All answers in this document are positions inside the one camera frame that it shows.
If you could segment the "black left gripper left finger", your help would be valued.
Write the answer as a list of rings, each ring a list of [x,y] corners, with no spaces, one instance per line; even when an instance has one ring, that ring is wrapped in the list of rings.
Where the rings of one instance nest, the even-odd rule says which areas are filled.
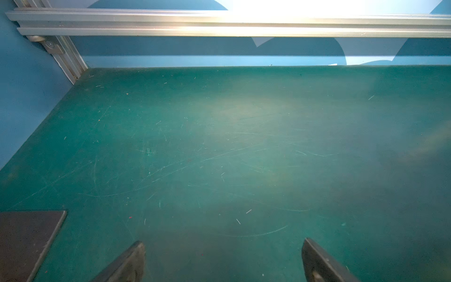
[[[104,268],[93,282],[140,282],[144,276],[145,245],[134,242],[127,250]]]

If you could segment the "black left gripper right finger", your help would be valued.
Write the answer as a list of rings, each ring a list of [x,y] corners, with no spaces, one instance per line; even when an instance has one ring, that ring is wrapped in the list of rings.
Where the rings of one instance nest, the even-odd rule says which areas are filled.
[[[304,240],[302,260],[308,282],[359,282],[357,277],[311,238]]]

